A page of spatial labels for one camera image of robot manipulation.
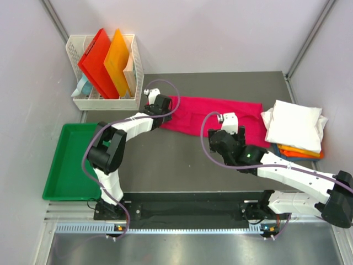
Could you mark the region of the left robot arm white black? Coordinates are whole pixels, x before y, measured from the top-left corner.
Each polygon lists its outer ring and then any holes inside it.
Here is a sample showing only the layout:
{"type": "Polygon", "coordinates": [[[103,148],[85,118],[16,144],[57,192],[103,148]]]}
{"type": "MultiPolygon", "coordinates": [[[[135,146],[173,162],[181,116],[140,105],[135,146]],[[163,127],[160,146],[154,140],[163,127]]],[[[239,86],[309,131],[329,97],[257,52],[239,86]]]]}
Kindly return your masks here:
{"type": "Polygon", "coordinates": [[[100,122],[94,132],[97,138],[88,151],[87,159],[101,184],[101,197],[95,206],[94,220],[119,220],[125,212],[121,202],[124,193],[120,187],[119,167],[126,143],[134,137],[150,132],[170,121],[171,97],[154,89],[148,96],[148,104],[135,115],[120,123],[108,126],[100,122]]]}

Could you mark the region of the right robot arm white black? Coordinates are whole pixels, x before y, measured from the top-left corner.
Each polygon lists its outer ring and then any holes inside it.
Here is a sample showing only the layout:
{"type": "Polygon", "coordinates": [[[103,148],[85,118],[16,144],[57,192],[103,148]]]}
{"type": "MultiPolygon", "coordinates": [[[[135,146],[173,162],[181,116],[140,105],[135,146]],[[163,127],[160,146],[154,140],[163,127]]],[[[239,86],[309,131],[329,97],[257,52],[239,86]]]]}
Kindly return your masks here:
{"type": "Polygon", "coordinates": [[[210,150],[221,155],[228,168],[296,189],[295,192],[266,190],[257,205],[261,217],[268,219],[289,213],[314,215],[340,228],[351,227],[351,174],[323,173],[299,166],[264,148],[245,144],[244,133],[244,128],[239,133],[210,129],[210,150]]]}

